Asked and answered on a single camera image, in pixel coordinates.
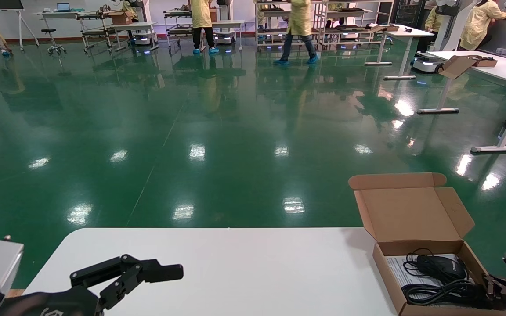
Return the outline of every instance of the cardboard box on table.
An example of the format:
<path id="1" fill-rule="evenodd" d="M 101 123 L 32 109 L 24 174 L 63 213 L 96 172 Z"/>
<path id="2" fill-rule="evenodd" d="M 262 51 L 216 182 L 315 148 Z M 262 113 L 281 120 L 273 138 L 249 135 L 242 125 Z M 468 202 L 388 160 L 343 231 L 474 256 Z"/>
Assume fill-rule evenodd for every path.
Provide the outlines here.
<path id="1" fill-rule="evenodd" d="M 480 55 L 452 56 L 438 69 L 438 73 L 446 78 L 456 79 L 470 67 L 494 67 L 497 65 L 497 60 L 474 60 L 473 57 L 484 58 Z"/>
<path id="2" fill-rule="evenodd" d="M 372 256 L 397 313 L 401 316 L 506 316 L 506 311 L 408 304 L 386 256 L 404 256 L 418 248 L 433 254 L 457 254 L 469 275 L 483 284 L 487 271 L 462 237 L 474 222 L 454 188 L 443 187 L 443 174 L 368 174 L 349 186 L 364 228 L 377 241 Z"/>
<path id="3" fill-rule="evenodd" d="M 113 25 L 128 25 L 132 24 L 133 14 L 131 12 L 110 12 L 108 14 L 112 20 Z"/>

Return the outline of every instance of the box lid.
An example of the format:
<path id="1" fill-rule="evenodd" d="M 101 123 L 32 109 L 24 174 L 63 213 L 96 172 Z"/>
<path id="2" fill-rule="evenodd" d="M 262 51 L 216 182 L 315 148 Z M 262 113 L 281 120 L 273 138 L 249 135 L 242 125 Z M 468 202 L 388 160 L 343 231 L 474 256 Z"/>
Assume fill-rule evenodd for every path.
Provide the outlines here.
<path id="1" fill-rule="evenodd" d="M 460 240 L 474 222 L 440 173 L 353 176 L 349 186 L 364 228 L 378 242 Z"/>

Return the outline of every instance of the table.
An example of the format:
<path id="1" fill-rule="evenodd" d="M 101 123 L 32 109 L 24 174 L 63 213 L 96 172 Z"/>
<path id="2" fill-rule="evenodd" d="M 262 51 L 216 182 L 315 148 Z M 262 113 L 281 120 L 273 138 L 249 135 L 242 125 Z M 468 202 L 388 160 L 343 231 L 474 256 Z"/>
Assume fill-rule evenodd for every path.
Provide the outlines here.
<path id="1" fill-rule="evenodd" d="M 142 283 L 106 316 L 395 316 L 373 247 L 364 228 L 84 228 L 25 294 L 68 290 L 75 270 L 126 253 L 184 277 Z"/>
<path id="2" fill-rule="evenodd" d="M 242 30 L 244 24 L 245 20 L 226 20 L 226 21 L 212 22 L 212 27 L 215 29 L 239 28 L 239 51 L 241 52 L 241 50 L 243 50 Z"/>
<path id="3" fill-rule="evenodd" d="M 136 31 L 136 30 L 150 30 L 151 31 L 151 42 L 152 47 L 149 50 L 156 50 L 159 48 L 159 45 L 157 44 L 157 37 L 155 34 L 153 34 L 153 26 L 156 25 L 157 22 L 133 22 L 132 24 L 127 25 L 107 25 L 108 28 L 113 28 L 115 30 L 115 36 L 116 36 L 116 42 L 118 43 L 118 48 L 115 51 L 123 50 L 126 48 L 126 46 L 122 46 L 120 44 L 120 38 L 118 36 L 118 32 L 122 31 Z"/>
<path id="4" fill-rule="evenodd" d="M 506 81 L 506 58 L 502 56 L 497 56 L 493 54 L 487 54 L 484 52 L 428 52 L 429 54 L 436 56 L 438 58 L 449 60 L 452 58 L 452 56 L 466 56 L 466 55 L 480 55 L 484 57 L 492 57 L 497 60 L 497 65 L 495 67 L 472 67 L 470 69 L 481 72 L 483 74 L 501 79 Z M 419 109 L 418 113 L 420 114 L 428 114 L 428 113 L 446 113 L 446 112 L 459 112 L 458 108 L 443 108 L 444 102 L 446 100 L 446 95 L 448 93 L 448 89 L 450 88 L 452 84 L 452 79 L 446 78 L 446 83 L 444 84 L 444 88 L 442 90 L 442 94 L 440 97 L 440 100 L 438 102 L 437 108 L 422 108 Z M 499 143 L 497 146 L 478 146 L 478 147 L 472 147 L 472 152 L 486 152 L 486 151 L 506 151 L 506 128 L 503 132 L 503 135 L 501 137 L 501 140 L 499 140 Z"/>
<path id="5" fill-rule="evenodd" d="M 407 46 L 405 47 L 405 54 L 403 55 L 403 60 L 401 61 L 401 67 L 399 68 L 399 74 L 397 76 L 384 76 L 384 80 L 411 80 L 415 79 L 415 76 L 405 76 L 403 75 L 405 72 L 405 66 L 407 64 L 407 58 L 409 57 L 409 51 L 411 50 L 411 43 L 413 42 L 414 37 L 425 37 L 425 36 L 434 36 L 434 34 L 425 32 L 422 30 L 413 29 L 411 32 L 405 32 L 405 28 L 408 26 L 395 24 L 399 29 L 395 32 L 384 31 L 382 34 L 382 40 L 380 42 L 380 51 L 378 52 L 378 60 L 376 62 L 366 62 L 365 66 L 383 66 L 383 65 L 391 65 L 391 62 L 383 62 L 382 54 L 384 52 L 384 45 L 386 44 L 386 37 L 396 37 L 396 38 L 409 38 L 407 41 Z"/>

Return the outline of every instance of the white wall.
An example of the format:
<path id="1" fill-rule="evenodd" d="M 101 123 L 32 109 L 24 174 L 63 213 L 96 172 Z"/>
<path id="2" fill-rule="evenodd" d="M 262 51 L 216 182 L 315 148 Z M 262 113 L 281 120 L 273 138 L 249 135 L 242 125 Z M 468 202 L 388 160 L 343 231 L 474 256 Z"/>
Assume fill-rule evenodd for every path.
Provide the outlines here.
<path id="1" fill-rule="evenodd" d="M 41 12 L 44 8 L 56 8 L 56 3 L 62 0 L 22 0 L 22 4 L 25 10 L 22 12 L 22 16 L 26 23 L 30 26 L 32 31 L 37 37 L 48 37 L 48 35 L 40 32 L 41 29 L 46 28 L 44 21 L 40 16 L 34 14 L 35 12 Z M 84 8 L 86 11 L 94 11 L 104 4 L 108 4 L 111 8 L 115 8 L 115 3 L 110 0 L 64 0 L 69 2 L 72 8 Z M 175 7 L 180 7 L 185 4 L 185 0 L 149 0 L 149 10 L 151 20 L 157 22 L 156 32 L 159 34 L 165 34 L 163 12 L 171 10 Z M 116 2 L 117 7 L 120 7 L 120 2 Z M 250 22 L 247 25 L 248 30 L 254 30 L 255 26 L 255 11 L 253 10 L 253 0 L 234 0 L 233 19 L 235 20 L 246 20 Z M 179 23 L 188 22 L 190 19 L 179 19 Z M 55 28 L 55 37 L 79 37 L 80 25 L 79 22 L 73 19 L 67 20 L 48 20 L 48 24 L 51 28 Z M 100 22 L 96 21 L 85 21 L 84 24 L 88 27 L 96 27 L 100 25 Z M 167 20 L 167 24 L 175 24 L 175 20 Z M 18 38 L 18 17 L 13 11 L 0 11 L 0 32 L 5 38 L 16 39 Z M 29 38 L 30 34 L 23 27 L 23 37 Z"/>

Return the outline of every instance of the stool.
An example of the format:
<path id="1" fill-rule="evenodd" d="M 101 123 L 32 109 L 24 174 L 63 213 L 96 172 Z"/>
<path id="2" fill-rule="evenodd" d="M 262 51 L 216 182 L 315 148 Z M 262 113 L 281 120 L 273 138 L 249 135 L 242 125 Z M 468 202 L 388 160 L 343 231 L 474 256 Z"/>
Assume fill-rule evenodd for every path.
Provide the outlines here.
<path id="1" fill-rule="evenodd" d="M 64 54 L 68 53 L 68 52 L 66 52 L 65 48 L 62 45 L 56 44 L 56 41 L 54 40 L 54 36 L 52 36 L 52 32 L 55 32 L 56 29 L 42 29 L 40 31 L 43 32 L 44 34 L 50 35 L 50 40 L 52 40 L 52 46 L 50 46 L 50 48 L 48 48 L 48 54 L 50 56 L 52 56 L 54 54 L 54 52 L 57 52 L 58 55 L 61 55 L 62 50 L 64 51 Z"/>

